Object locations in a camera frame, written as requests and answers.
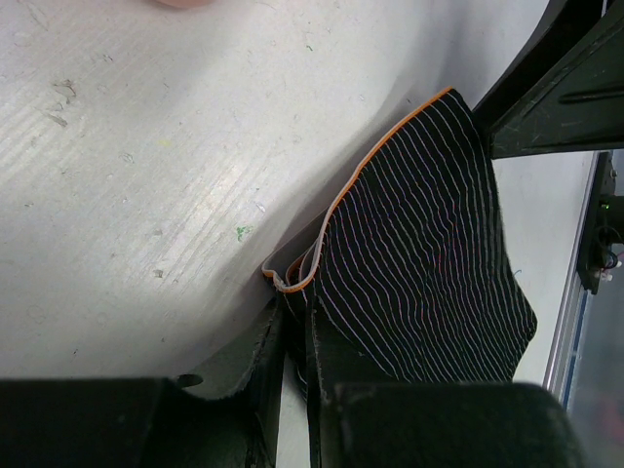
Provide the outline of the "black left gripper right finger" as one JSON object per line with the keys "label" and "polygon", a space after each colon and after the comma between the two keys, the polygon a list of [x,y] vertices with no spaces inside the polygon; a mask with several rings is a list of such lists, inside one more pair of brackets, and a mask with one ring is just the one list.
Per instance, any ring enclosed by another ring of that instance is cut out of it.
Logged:
{"label": "black left gripper right finger", "polygon": [[566,411],[526,383],[406,383],[336,329],[322,299],[306,310],[313,467],[582,467]]}

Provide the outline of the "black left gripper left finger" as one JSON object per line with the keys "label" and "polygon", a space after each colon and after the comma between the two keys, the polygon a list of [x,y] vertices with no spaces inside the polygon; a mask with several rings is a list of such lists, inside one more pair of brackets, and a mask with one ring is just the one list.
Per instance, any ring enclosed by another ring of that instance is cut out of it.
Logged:
{"label": "black left gripper left finger", "polygon": [[175,377],[4,379],[4,467],[273,467],[283,315]]}

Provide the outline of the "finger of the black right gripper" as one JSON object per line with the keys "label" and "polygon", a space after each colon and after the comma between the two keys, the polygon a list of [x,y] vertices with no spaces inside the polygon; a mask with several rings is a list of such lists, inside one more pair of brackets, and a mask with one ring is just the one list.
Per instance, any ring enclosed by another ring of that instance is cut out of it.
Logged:
{"label": "finger of the black right gripper", "polygon": [[623,1],[550,1],[474,110],[503,159],[623,146]]}

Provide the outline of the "black underwear orange trim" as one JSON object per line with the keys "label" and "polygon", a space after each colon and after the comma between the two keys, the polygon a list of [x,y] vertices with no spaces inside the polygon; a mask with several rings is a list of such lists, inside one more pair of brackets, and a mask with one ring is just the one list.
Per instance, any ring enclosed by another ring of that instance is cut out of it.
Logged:
{"label": "black underwear orange trim", "polygon": [[261,270],[297,325],[325,313],[399,381],[509,381],[537,329],[506,252],[492,162],[454,89],[396,124],[310,233]]}

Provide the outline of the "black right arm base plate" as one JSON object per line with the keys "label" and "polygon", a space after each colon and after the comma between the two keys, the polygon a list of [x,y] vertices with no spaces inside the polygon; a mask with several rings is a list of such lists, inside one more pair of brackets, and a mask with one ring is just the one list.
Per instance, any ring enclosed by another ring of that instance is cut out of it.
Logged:
{"label": "black right arm base plate", "polygon": [[601,282],[623,266],[623,195],[616,194],[613,151],[599,151],[581,231],[576,272],[583,289],[596,294]]}

